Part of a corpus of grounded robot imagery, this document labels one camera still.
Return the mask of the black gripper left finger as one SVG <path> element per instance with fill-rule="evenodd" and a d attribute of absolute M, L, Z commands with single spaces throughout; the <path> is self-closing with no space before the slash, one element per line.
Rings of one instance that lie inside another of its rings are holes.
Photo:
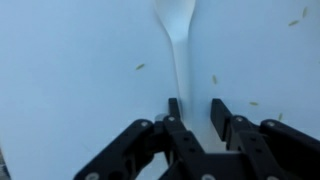
<path fill-rule="evenodd" d="M 203 150 L 183 125 L 176 98 L 168 99 L 168 109 L 160 121 L 135 120 L 73 180 L 135 180 L 157 153 L 163 153 L 168 164 L 159 180 L 201 180 L 196 158 Z"/>

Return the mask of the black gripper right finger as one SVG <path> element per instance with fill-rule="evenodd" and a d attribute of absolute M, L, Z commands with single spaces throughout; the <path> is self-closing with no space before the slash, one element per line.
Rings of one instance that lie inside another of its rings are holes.
<path fill-rule="evenodd" d="M 220 99 L 212 100 L 211 122 L 226 149 L 244 155 L 258 180 L 320 180 L 319 140 L 273 119 L 256 125 Z"/>

